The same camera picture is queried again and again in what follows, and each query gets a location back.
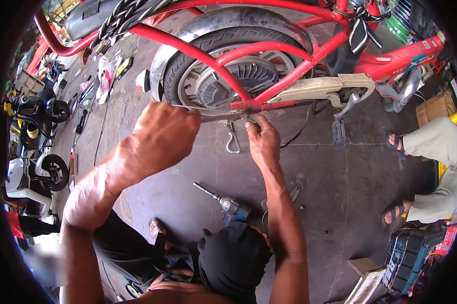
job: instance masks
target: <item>beige pants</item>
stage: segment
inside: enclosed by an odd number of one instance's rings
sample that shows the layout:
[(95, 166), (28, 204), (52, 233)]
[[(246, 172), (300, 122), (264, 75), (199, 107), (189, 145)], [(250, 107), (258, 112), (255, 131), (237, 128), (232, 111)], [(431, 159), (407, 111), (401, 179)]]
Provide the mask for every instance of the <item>beige pants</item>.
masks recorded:
[(429, 195), (415, 195), (406, 221), (424, 224), (451, 216), (457, 208), (457, 127), (448, 117), (439, 117), (403, 137), (404, 150), (450, 166), (438, 187)]

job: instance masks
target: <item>red bicycle frame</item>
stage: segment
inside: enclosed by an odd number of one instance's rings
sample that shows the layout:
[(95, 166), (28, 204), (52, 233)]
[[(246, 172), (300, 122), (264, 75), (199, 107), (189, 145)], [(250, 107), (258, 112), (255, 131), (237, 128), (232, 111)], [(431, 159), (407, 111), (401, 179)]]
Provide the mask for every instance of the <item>red bicycle frame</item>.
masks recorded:
[[(168, 12), (178, 9), (185, 9), (195, 15), (200, 15), (203, 12), (196, 8), (196, 6), (210, 5), (210, 4), (261, 4), (260, 0), (191, 0), (183, 1), (171, 4), (164, 8), (161, 12)], [(307, 28), (318, 24), (327, 22), (335, 22), (343, 25), (343, 31), (332, 37), (327, 43), (319, 46), (317, 42), (313, 43), (313, 53), (309, 54), (297, 47), (291, 46), (281, 42), (258, 42), (252, 43), (231, 50), (219, 58), (214, 58), (207, 52), (195, 47), (194, 45), (185, 42), (169, 33), (165, 33), (154, 27), (137, 24), (130, 29), (131, 33), (138, 34), (147, 39), (157, 41), (169, 46), (176, 48), (178, 51), (183, 52), (197, 60), (200, 60), (207, 66), (215, 70), (225, 81), (235, 90), (235, 92), (241, 97), (242, 101), (231, 103), (232, 109), (250, 109), (254, 112), (263, 110), (270, 110), (274, 108), (290, 106), (298, 103), (298, 101), (287, 101), (278, 103), (265, 103), (276, 94), (280, 93), (291, 84), (293, 84), (300, 77), (305, 75), (311, 70), (316, 64), (320, 63), (326, 56), (334, 51), (342, 43), (347, 43), (348, 35), (350, 31), (350, 22), (348, 16), (341, 15), (335, 11), (331, 11), (329, 8), (322, 8), (319, 6), (312, 6), (304, 3), (299, 3), (292, 0), (266, 0), (263, 2), (264, 5), (274, 6), (286, 9), (292, 9), (304, 13), (314, 15), (310, 18), (300, 20), (296, 22), (301, 27)], [(336, 0), (335, 7), (341, 11), (347, 11), (348, 0)], [(380, 15), (377, 3), (372, 1), (367, 7), (367, 11), (371, 15)], [(72, 56), (91, 44), (94, 37), (97, 35), (97, 31), (90, 33), (88, 36), (80, 40), (73, 47), (65, 47), (59, 43), (55, 35), (51, 31), (51, 28), (46, 21), (43, 12), (40, 10), (38, 14), (34, 16), (37, 26), (49, 44), (53, 52), (61, 56)], [(371, 23), (370, 27), (375, 30), (377, 23)], [(365, 53), (361, 54), (354, 73), (365, 73), (370, 76), (375, 82), (385, 82), (393, 79), (397, 75), (416, 68), (419, 65), (425, 63), (434, 63), (437, 61), (437, 56), (443, 49), (443, 42), (436, 35), (429, 39), (419, 41), (412, 45), (402, 47), (393, 52), (389, 52), (384, 55), (371, 55)], [(276, 50), (286, 53), (290, 53), (304, 59), (304, 62), (299, 64), (294, 70), (292, 70), (286, 77), (281, 81), (275, 83), (264, 92), (252, 98), (245, 89), (239, 84), (237, 79), (226, 69), (225, 65), (229, 62), (249, 55), (255, 52)]]

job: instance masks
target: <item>power drill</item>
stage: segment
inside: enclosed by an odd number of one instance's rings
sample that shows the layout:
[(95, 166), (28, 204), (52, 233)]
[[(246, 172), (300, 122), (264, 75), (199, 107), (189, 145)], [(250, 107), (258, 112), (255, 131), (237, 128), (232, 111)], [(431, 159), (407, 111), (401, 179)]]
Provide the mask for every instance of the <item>power drill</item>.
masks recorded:
[(205, 193), (208, 193), (211, 197), (215, 198), (220, 203), (222, 206), (222, 215), (225, 227), (234, 221), (245, 221), (245, 219), (249, 216), (250, 211), (252, 210), (249, 206), (245, 206), (240, 202), (237, 202), (235, 198), (222, 197), (217, 193), (213, 193), (197, 182), (194, 182), (193, 185), (197, 186)]

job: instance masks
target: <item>metal hook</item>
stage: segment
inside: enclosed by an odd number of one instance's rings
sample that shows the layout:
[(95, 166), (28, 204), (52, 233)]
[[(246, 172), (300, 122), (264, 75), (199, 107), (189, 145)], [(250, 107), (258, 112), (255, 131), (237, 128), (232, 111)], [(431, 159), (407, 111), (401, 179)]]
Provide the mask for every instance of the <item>metal hook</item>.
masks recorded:
[[(237, 139), (237, 135), (235, 134), (235, 130), (233, 129), (233, 122), (227, 122), (227, 127), (228, 127), (228, 134), (230, 135), (230, 139), (227, 142), (227, 145), (225, 148), (229, 153), (240, 153), (240, 144), (239, 140)], [(230, 145), (232, 141), (235, 141), (235, 144), (237, 145), (237, 150), (232, 150), (230, 149)]]

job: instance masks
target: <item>hand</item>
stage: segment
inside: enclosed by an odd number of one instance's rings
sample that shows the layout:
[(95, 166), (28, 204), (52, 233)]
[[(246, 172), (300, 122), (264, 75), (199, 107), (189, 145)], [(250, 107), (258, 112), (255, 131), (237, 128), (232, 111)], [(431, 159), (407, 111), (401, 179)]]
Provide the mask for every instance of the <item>hand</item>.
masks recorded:
[(259, 166), (261, 171), (279, 168), (279, 152), (281, 139), (278, 131), (268, 122), (267, 118), (261, 114), (253, 114), (259, 126), (251, 122), (245, 124), (245, 129), (249, 135), (250, 155)]
[(188, 156), (200, 129), (200, 112), (186, 112), (169, 103), (151, 102), (134, 131), (119, 144), (118, 158), (127, 185), (172, 167)]

